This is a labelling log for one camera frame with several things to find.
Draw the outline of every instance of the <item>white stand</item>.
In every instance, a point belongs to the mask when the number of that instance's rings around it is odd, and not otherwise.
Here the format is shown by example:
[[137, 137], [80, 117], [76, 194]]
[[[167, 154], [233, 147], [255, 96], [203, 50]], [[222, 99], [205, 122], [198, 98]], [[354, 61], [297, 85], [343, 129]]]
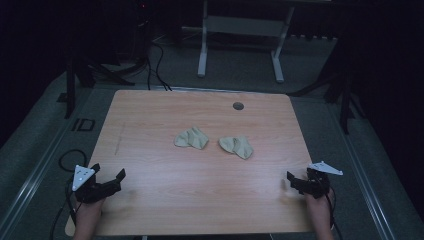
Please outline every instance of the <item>white stand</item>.
[[286, 20], [258, 20], [247, 18], [233, 18], [221, 16], [208, 16], [208, 1], [203, 1], [203, 26], [202, 26], [202, 49], [200, 51], [199, 68], [197, 75], [204, 77], [206, 74], [206, 60], [208, 56], [207, 34], [208, 32], [221, 32], [233, 34], [245, 34], [256, 36], [278, 37], [279, 42], [275, 50], [271, 51], [271, 60], [274, 66], [276, 81], [284, 81], [281, 70], [280, 54], [284, 40], [287, 36], [290, 21], [293, 16], [294, 7], [290, 7]]

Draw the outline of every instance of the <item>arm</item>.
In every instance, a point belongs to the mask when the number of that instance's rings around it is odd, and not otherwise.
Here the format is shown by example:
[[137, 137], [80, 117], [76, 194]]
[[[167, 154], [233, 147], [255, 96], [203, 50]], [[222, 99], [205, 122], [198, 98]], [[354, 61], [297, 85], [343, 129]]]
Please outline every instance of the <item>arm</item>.
[[90, 204], [77, 202], [77, 224], [75, 226], [74, 240], [90, 240], [93, 238], [105, 200], [104, 198]]
[[315, 199], [312, 195], [305, 193], [306, 205], [309, 217], [312, 222], [317, 240], [333, 240], [333, 233], [330, 226], [330, 206], [327, 198], [322, 196]]

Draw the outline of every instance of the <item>black cable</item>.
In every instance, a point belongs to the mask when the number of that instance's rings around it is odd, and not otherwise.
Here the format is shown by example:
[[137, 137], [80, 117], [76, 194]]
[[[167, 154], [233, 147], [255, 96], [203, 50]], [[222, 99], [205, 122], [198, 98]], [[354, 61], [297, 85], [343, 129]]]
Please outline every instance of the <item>black cable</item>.
[[[65, 153], [63, 153], [59, 157], [59, 160], [58, 160], [59, 167], [62, 170], [66, 171], [66, 172], [74, 172], [75, 171], [74, 169], [73, 170], [70, 170], [70, 169], [68, 169], [68, 168], [66, 168], [66, 167], [63, 166], [63, 159], [64, 159], [64, 157], [66, 155], [68, 155], [69, 153], [72, 153], [72, 152], [81, 153], [81, 155], [83, 156], [83, 166], [84, 167], [86, 167], [87, 164], [88, 164], [88, 162], [87, 162], [88, 161], [87, 155], [82, 150], [71, 149], [71, 150], [66, 151]], [[66, 185], [65, 185], [65, 201], [63, 202], [62, 206], [60, 207], [59, 211], [57, 212], [57, 214], [56, 214], [56, 216], [55, 216], [55, 218], [53, 220], [53, 224], [52, 224], [52, 226], [50, 228], [50, 240], [53, 240], [54, 239], [54, 230], [56, 228], [56, 224], [57, 224], [57, 222], [59, 220], [59, 217], [62, 214], [63, 209], [65, 208], [65, 205], [66, 204], [68, 204], [68, 207], [69, 207], [69, 210], [70, 210], [70, 214], [71, 214], [72, 220], [74, 221], [74, 223], [76, 221], [76, 219], [75, 219], [75, 213], [76, 213], [76, 211], [74, 211], [74, 209], [72, 207], [72, 203], [71, 203], [72, 191], [69, 191], [69, 187], [70, 187], [70, 185], [71, 185], [71, 183], [73, 181], [73, 178], [74, 178], [74, 175], [72, 174], [72, 176], [66, 181]]]
[[77, 214], [78, 210], [80, 209], [82, 203], [85, 201], [85, 199], [83, 198], [80, 202], [80, 204], [78, 205], [78, 207], [75, 209], [75, 214]]
[[75, 171], [75, 169], [68, 169], [68, 168], [65, 168], [65, 167], [63, 166], [63, 163], [62, 163], [62, 161], [63, 161], [64, 157], [65, 157], [66, 155], [68, 155], [69, 153], [72, 153], [72, 152], [78, 152], [78, 153], [81, 153], [81, 154], [82, 154], [82, 156], [83, 156], [83, 161], [84, 161], [84, 163], [83, 163], [83, 166], [84, 166], [84, 167], [86, 167], [86, 166], [87, 166], [87, 164], [88, 164], [88, 159], [87, 159], [87, 155], [86, 155], [83, 151], [81, 151], [81, 150], [79, 150], [79, 149], [71, 149], [71, 150], [69, 150], [69, 151], [65, 152], [64, 154], [62, 154], [62, 155], [59, 157], [59, 167], [60, 167], [62, 170], [66, 171], [66, 172], [72, 172], [72, 173], [73, 173], [73, 172]]
[[147, 58], [147, 65], [149, 66], [149, 74], [147, 75], [147, 89], [150, 90], [150, 76], [152, 75], [152, 65], [150, 64], [149, 58]]
[[59, 220], [60, 215], [62, 214], [63, 208], [65, 207], [66, 200], [63, 202], [62, 207], [60, 207], [59, 211], [56, 214], [56, 217], [53, 220], [52, 227], [50, 228], [50, 239], [54, 239], [54, 229], [56, 228], [56, 223]]
[[334, 189], [332, 187], [330, 187], [331, 190], [333, 190], [333, 196], [334, 196], [334, 206], [331, 203], [330, 198], [328, 197], [328, 193], [325, 193], [325, 188], [321, 183], [321, 180], [319, 180], [319, 177], [317, 176], [316, 172], [314, 172], [313, 174], [315, 181], [318, 182], [318, 184], [320, 185], [322, 191], [324, 192], [325, 198], [328, 201], [328, 206], [330, 206], [330, 227], [331, 225], [334, 225], [334, 228], [336, 228], [337, 234], [339, 235], [339, 239], [343, 240], [343, 235], [339, 229], [339, 227], [336, 224], [336, 220], [334, 219], [334, 210], [335, 210], [335, 203], [336, 203], [336, 192], [334, 191]]
[[159, 46], [158, 44], [154, 43], [154, 42], [152, 42], [152, 44], [153, 44], [153, 46], [159, 48], [160, 49], [160, 52], [161, 52], [160, 57], [159, 57], [159, 60], [158, 60], [158, 63], [156, 64], [156, 71], [154, 71], [156, 73], [156, 77], [162, 83], [162, 85], [165, 87], [165, 90], [166, 91], [168, 91], [168, 90], [169, 91], [172, 91], [172, 89], [169, 86], [169, 84], [166, 83], [165, 81], [163, 81], [162, 78], [159, 76], [159, 65], [160, 65], [160, 63], [162, 61], [162, 58], [163, 58], [163, 48], [161, 46]]

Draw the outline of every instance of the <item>gray floor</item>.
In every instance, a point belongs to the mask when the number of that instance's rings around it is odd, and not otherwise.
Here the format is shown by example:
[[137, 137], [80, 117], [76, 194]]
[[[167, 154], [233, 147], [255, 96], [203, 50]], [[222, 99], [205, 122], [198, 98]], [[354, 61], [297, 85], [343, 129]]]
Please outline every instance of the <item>gray floor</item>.
[[[209, 49], [206, 77], [198, 78], [200, 39], [191, 34], [187, 33], [187, 40], [179, 47], [166, 37], [156, 40], [164, 49], [160, 76], [174, 90], [295, 91], [316, 80], [335, 44], [325, 39], [288, 39], [281, 57], [285, 82], [276, 83], [270, 54], [265, 50], [267, 44], [261, 44], [260, 50], [253, 50], [237, 44], [222, 44], [222, 38], [217, 41], [219, 36], [215, 36]], [[152, 48], [152, 64], [158, 62], [159, 56], [159, 49]], [[146, 71], [128, 77], [137, 84], [125, 88], [146, 89], [146, 79]], [[152, 84], [157, 83], [153, 77]], [[64, 201], [65, 181], [70, 177], [70, 173], [59, 168], [58, 159], [71, 149], [81, 149], [88, 158], [91, 156], [113, 94], [122, 88], [109, 81], [99, 81], [94, 89], [78, 87], [77, 109], [69, 120], [63, 119], [65, 105], [56, 102], [59, 94], [65, 91], [64, 75], [46, 89], [26, 120], [0, 150], [1, 239], [48, 239], [53, 220]], [[325, 161], [344, 172], [344, 176], [330, 176], [337, 192], [335, 217], [343, 238], [424, 239], [423, 223], [369, 122], [353, 109], [355, 118], [349, 119], [350, 134], [343, 134], [337, 124], [339, 106], [326, 104], [322, 100], [324, 92], [325, 87], [291, 99], [313, 162]], [[72, 131], [77, 118], [95, 120], [93, 131]], [[64, 159], [69, 166], [81, 160], [77, 153]], [[58, 220], [55, 239], [69, 239], [63, 231], [67, 211], [65, 208]], [[315, 239], [312, 233], [272, 233], [265, 237]], [[151, 238], [185, 239], [181, 236]], [[265, 238], [236, 235], [231, 238], [214, 236], [213, 239]]]

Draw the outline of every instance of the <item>tabletop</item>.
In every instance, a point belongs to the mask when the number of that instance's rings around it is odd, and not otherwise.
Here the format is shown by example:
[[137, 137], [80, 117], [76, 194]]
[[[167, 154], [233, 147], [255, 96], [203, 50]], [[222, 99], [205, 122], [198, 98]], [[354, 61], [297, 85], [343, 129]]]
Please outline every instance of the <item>tabletop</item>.
[[[241, 103], [236, 110], [234, 103]], [[198, 127], [202, 149], [174, 138]], [[224, 151], [221, 137], [245, 136], [246, 160]], [[122, 190], [103, 207], [97, 235], [184, 235], [312, 231], [301, 177], [311, 159], [290, 98], [233, 92], [117, 91], [90, 166], [99, 183], [125, 168]], [[72, 221], [66, 233], [72, 235]]]

